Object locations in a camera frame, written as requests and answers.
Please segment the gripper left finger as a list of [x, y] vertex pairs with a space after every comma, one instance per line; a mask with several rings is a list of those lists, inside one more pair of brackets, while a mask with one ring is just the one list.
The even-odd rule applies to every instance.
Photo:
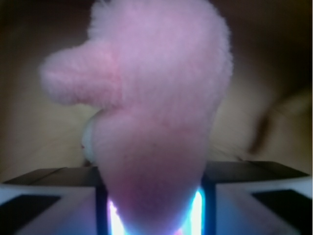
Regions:
[[38, 169], [0, 185], [2, 235], [110, 235], [98, 168]]

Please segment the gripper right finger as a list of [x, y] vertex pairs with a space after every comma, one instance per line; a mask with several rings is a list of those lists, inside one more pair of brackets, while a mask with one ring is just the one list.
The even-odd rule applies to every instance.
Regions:
[[209, 162], [201, 180], [203, 235], [310, 235], [313, 179], [276, 162]]

